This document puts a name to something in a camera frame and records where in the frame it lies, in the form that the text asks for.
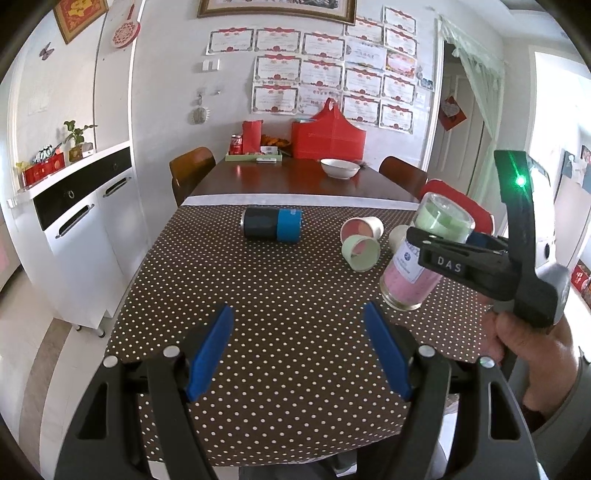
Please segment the person's right hand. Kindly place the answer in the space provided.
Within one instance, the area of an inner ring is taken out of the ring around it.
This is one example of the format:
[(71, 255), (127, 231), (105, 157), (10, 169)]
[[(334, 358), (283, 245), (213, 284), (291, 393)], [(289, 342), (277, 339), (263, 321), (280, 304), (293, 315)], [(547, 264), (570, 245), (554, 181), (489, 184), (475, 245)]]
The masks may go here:
[(529, 368), (523, 405), (545, 418), (554, 415), (573, 389), (579, 370), (568, 321), (563, 318), (549, 331), (532, 328), (511, 312), (488, 311), (481, 319), (483, 352), (500, 363), (512, 351)]

